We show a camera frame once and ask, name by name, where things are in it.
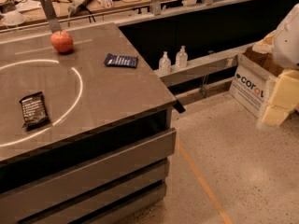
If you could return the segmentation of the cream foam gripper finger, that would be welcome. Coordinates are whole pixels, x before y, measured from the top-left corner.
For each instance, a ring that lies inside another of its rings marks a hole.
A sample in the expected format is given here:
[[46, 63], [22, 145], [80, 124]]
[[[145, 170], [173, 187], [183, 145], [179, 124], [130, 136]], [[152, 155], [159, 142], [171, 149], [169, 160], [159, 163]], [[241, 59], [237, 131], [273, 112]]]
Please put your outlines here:
[[287, 113], [291, 113], [299, 105], [298, 70], [285, 70], [278, 76], [269, 104]]
[[258, 122], [262, 125], [278, 127], [289, 115], [290, 113], [285, 110], [267, 105], [261, 109]]

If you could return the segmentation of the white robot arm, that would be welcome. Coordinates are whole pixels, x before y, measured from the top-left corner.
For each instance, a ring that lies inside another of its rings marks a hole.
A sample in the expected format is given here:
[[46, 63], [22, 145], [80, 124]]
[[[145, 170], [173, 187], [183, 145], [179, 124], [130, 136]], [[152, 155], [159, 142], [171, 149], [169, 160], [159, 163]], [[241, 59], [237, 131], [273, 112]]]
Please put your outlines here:
[[280, 22], [275, 31], [253, 46], [259, 53], [271, 53], [283, 72], [271, 86], [262, 114], [262, 123], [279, 126], [299, 105], [299, 4]]

